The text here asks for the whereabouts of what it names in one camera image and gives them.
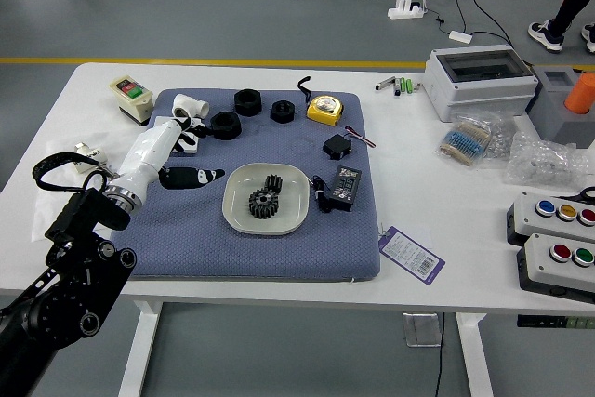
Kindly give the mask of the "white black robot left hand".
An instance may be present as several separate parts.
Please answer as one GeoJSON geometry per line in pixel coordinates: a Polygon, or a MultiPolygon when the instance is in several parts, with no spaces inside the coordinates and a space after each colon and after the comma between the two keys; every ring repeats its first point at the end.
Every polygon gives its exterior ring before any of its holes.
{"type": "Polygon", "coordinates": [[[166,189],[185,190],[201,188],[222,178],[225,175],[222,169],[165,166],[170,154],[182,149],[180,140],[192,143],[186,132],[201,136],[205,127],[194,118],[170,118],[140,134],[105,195],[125,212],[133,214],[146,204],[148,186],[156,180],[166,189]]]}

